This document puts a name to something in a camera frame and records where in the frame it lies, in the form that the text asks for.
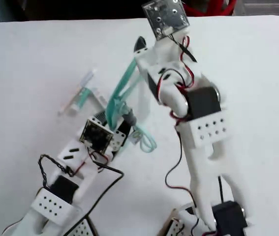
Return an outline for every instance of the perforated bracket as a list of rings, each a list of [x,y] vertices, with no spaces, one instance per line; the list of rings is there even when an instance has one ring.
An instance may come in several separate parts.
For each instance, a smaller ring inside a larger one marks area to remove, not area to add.
[[[110,146],[112,147],[113,151],[118,151],[120,149],[125,138],[126,138],[126,135],[124,133],[122,133],[119,130],[115,131],[113,138],[110,142]]]
[[[94,236],[90,225],[84,219],[75,229],[73,229],[68,236]]]
[[[230,135],[230,126],[226,111],[216,112],[190,122],[196,148],[213,144]]]
[[[51,220],[62,226],[74,211],[74,207],[63,201],[45,188],[41,189],[31,207]]]

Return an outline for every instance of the wire bundle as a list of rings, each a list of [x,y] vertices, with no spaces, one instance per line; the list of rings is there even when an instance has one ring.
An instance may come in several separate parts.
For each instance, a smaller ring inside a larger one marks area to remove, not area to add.
[[[180,162],[181,162],[181,160],[182,160],[182,154],[183,154],[183,150],[182,150],[182,139],[181,139],[181,135],[180,135],[178,132],[177,132],[177,134],[178,134],[178,137],[179,137],[179,140],[180,140],[180,149],[181,149],[180,158],[179,158],[178,162],[168,171],[168,173],[166,174],[166,176],[165,176],[165,178],[164,178],[164,182],[165,182],[165,185],[166,185],[168,188],[171,188],[171,189],[181,189],[181,190],[184,190],[184,191],[188,192],[189,195],[191,196],[191,198],[192,198],[192,200],[193,200],[193,203],[194,203],[194,206],[195,206],[195,208],[196,208],[196,207],[197,207],[196,201],[195,201],[195,199],[194,199],[194,196],[193,196],[192,192],[191,192],[189,189],[187,189],[186,187],[183,187],[183,186],[173,186],[173,185],[170,185],[170,184],[168,183],[168,176],[169,176],[169,174],[170,174],[175,168],[177,168],[177,166],[180,164]]]
[[[193,61],[193,62],[197,62],[197,60],[195,59],[195,57],[192,55],[192,53],[188,50],[188,47],[189,47],[189,43],[190,43],[190,39],[189,39],[189,36],[186,35],[183,40],[182,40],[182,43],[179,43],[177,42],[173,35],[169,35],[168,36],[175,44],[177,44],[182,52],[180,53],[180,56],[179,56],[179,60],[184,64],[184,67],[185,67],[185,70],[187,71],[188,75],[191,77],[191,82],[187,85],[182,74],[173,69],[173,68],[169,68],[169,69],[166,69],[165,71],[163,71],[163,73],[161,74],[159,80],[158,80],[158,83],[157,83],[157,88],[156,88],[156,94],[157,94],[157,98],[158,98],[158,102],[160,104],[162,104],[161,100],[160,100],[160,90],[161,90],[161,84],[164,80],[166,80],[168,77],[167,77],[167,72],[168,71],[174,71],[176,72],[182,79],[182,83],[181,82],[177,82],[175,84],[175,86],[178,88],[178,90],[182,93],[182,94],[185,94],[186,93],[186,90],[187,89],[190,89],[193,85],[194,85],[194,73],[192,72],[192,70],[189,68],[189,66],[184,62],[184,58],[183,58],[183,55],[186,54],[188,55],[188,57]],[[177,117],[174,112],[171,110],[170,111],[170,117],[176,119],[178,122],[181,122],[181,121],[184,121],[186,120],[186,118],[180,118],[180,117]]]

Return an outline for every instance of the cable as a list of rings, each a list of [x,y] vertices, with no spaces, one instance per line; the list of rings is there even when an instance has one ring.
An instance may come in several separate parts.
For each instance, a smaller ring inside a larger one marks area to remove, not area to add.
[[[114,180],[114,181],[101,193],[101,195],[100,195],[100,196],[98,197],[98,199],[95,201],[95,203],[94,203],[93,206],[90,208],[90,210],[87,212],[87,214],[85,214],[85,215],[84,215],[73,227],[71,227],[63,236],[69,235],[69,234],[71,233],[71,231],[72,231],[73,229],[76,228],[77,225],[79,225],[85,218],[87,218],[87,217],[91,214],[91,212],[93,211],[93,209],[96,207],[96,205],[99,203],[99,201],[102,199],[102,197],[106,194],[106,192],[107,192],[111,187],[113,187],[113,185],[115,185],[119,180],[121,180],[121,178],[124,177],[124,173],[123,173],[122,171],[120,171],[120,170],[114,169],[114,168],[112,168],[112,167],[109,167],[109,166],[104,165],[104,164],[102,164],[102,163],[100,163],[100,162],[97,162],[97,161],[93,161],[93,163],[95,163],[95,164],[96,164],[97,166],[99,166],[99,167],[102,167],[102,168],[111,170],[111,171],[113,171],[113,172],[116,172],[116,173],[120,174],[120,176],[119,176],[116,180]]]
[[[118,119],[123,115],[127,115],[129,112],[131,112],[131,109],[126,104],[126,99],[132,93],[136,85],[141,80],[143,80],[141,76],[138,76],[135,79],[135,81],[132,84],[130,84],[129,87],[122,93],[127,83],[129,82],[133,72],[135,71],[135,68],[136,68],[136,61],[135,59],[133,59],[130,65],[128,66],[126,72],[123,74],[122,78],[120,79],[115,90],[113,91],[110,100],[108,102],[108,105],[106,107],[105,110],[106,120],[108,122],[109,128],[113,131],[116,129]],[[134,128],[137,128],[139,132],[141,132],[142,136],[146,137],[146,139],[143,141],[141,139],[140,148],[142,149],[142,151],[152,152],[154,149],[156,149],[157,145],[151,134],[149,134],[147,131],[145,131],[143,128],[141,128],[138,125],[137,127],[134,126]]]
[[[43,166],[42,166],[42,159],[43,158],[47,158],[49,159],[51,162],[53,162],[58,168],[60,168],[65,174],[68,174],[70,177],[73,177],[75,175],[75,173],[73,172],[72,169],[70,169],[69,167],[65,168],[64,166],[62,166],[59,162],[57,162],[55,159],[53,159],[52,157],[50,157],[49,155],[46,154],[42,154],[39,158],[38,164],[42,173],[42,177],[43,177],[43,187],[46,188],[47,187],[47,177],[46,177],[46,173],[44,172]]]
[[[177,71],[176,69],[168,68],[168,69],[166,69],[166,70],[161,74],[161,76],[160,76],[160,78],[159,78],[159,80],[158,80],[158,83],[157,83],[157,89],[156,89],[157,92],[156,92],[156,93],[157,93],[158,102],[161,102],[161,101],[160,101],[160,88],[161,88],[162,81],[164,81],[164,77],[163,77],[163,76],[165,75],[165,73],[166,73],[167,71],[170,71],[170,70],[176,72],[176,73],[180,76],[180,78],[181,78],[182,81],[183,81],[183,85],[184,85],[184,87],[182,87],[182,88],[186,88],[186,83],[185,83],[185,80],[184,80],[183,75],[182,75],[179,71]]]
[[[195,223],[195,225],[192,227],[192,229],[190,230],[190,235],[191,236],[194,236],[194,234],[193,234],[193,230],[196,228],[196,226],[198,225],[198,222],[199,222],[199,218],[197,218],[197,221],[196,221],[196,223]]]
[[[14,225],[20,223],[20,222],[22,221],[22,219],[23,219],[23,217],[22,217],[20,220],[16,221],[15,223],[12,223],[11,225],[8,225],[8,226],[3,230],[3,232],[2,232],[1,235],[4,235],[9,229],[11,229],[11,227],[13,227]]]
[[[134,129],[139,131],[142,135],[140,139],[140,149],[145,153],[150,153],[157,148],[157,143],[150,133],[148,133],[143,127],[136,124]]]
[[[189,36],[185,36],[182,40],[182,45],[184,45],[185,48],[188,48],[189,46]],[[194,73],[191,71],[191,69],[184,63],[183,61],[183,54],[184,54],[184,51],[181,52],[180,54],[180,61],[184,64],[184,67],[185,69],[187,70],[188,74],[190,75],[192,81],[190,83],[190,85],[188,86],[189,88],[192,87],[194,85]]]
[[[207,235],[216,235],[216,231],[205,232],[202,234],[202,236],[207,236]]]
[[[184,228],[185,228],[185,224],[183,224],[182,228],[180,228],[180,230],[177,232],[176,236],[178,236],[179,233],[182,232]]]
[[[220,176],[218,176],[218,183],[219,183],[219,190],[220,190],[220,199],[221,199],[221,203],[223,203],[223,191],[222,191],[222,184],[221,184]]]
[[[181,135],[179,134],[179,132],[177,132],[178,136],[179,136],[179,140],[180,140],[180,147],[181,147],[181,154],[180,154],[180,159],[179,161],[175,164],[174,167],[172,167],[168,173],[166,174],[165,178],[164,178],[164,182],[165,182],[165,185],[167,185],[168,188],[171,188],[171,189],[181,189],[181,190],[184,190],[186,192],[188,192],[190,194],[190,196],[192,197],[192,200],[194,202],[194,205],[195,205],[195,208],[197,208],[197,205],[196,205],[196,201],[193,197],[193,194],[191,193],[191,191],[185,187],[182,187],[182,186],[172,186],[172,185],[169,185],[168,184],[168,175],[180,164],[181,160],[182,160],[182,139],[181,139]]]

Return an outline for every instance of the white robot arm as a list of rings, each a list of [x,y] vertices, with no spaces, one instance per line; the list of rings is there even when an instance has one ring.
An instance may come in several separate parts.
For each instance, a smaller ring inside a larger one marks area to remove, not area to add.
[[[135,60],[159,104],[177,120],[189,172],[193,208],[217,235],[243,236],[248,195],[234,161],[227,111],[216,86],[199,70],[189,46],[188,19],[179,0],[143,6],[156,37],[152,48],[139,38]]]
[[[236,152],[232,150],[232,138],[229,138],[229,116],[220,106],[219,90],[202,75],[189,48],[189,23],[182,3],[180,0],[153,0],[143,8],[156,43],[147,48],[140,37],[134,57],[157,102],[171,108],[170,116],[177,121],[175,128],[191,175],[193,202],[189,207],[183,207],[183,211],[176,211],[171,230],[175,230],[175,225],[181,225],[176,227],[176,235],[187,232],[192,236],[194,233],[196,236],[243,236],[247,226],[244,209],[247,211],[248,196],[241,190],[244,182],[234,161]],[[103,161],[110,162],[130,130],[126,125],[126,130],[112,132],[105,128],[104,122],[97,117],[90,118],[57,160],[48,155],[41,156],[39,164],[44,188],[11,235],[97,235],[88,222],[90,211],[85,214],[80,208],[83,196],[99,166],[121,174],[113,184],[123,177],[123,173],[91,157],[97,155],[100,160],[105,156],[107,160]],[[89,148],[96,153],[89,153]],[[43,158],[58,166],[49,179],[40,163]],[[64,174],[78,177],[79,182],[65,178]]]

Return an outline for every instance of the red wire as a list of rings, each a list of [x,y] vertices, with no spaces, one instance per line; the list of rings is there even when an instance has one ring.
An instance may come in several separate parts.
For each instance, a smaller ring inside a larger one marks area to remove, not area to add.
[[[202,234],[202,236],[207,236],[207,235],[216,235],[216,231],[205,232]]]
[[[185,39],[187,39],[187,44],[186,44],[186,48],[189,46],[189,36],[186,36],[183,38],[182,40],[182,44],[184,45],[185,43]],[[183,61],[183,55],[184,55],[184,52],[182,51],[181,54],[180,54],[180,61],[184,64],[186,70],[188,71],[189,75],[191,76],[192,78],[192,82],[191,84],[188,86],[188,88],[192,87],[194,85],[194,73],[191,71],[191,69],[184,63]]]

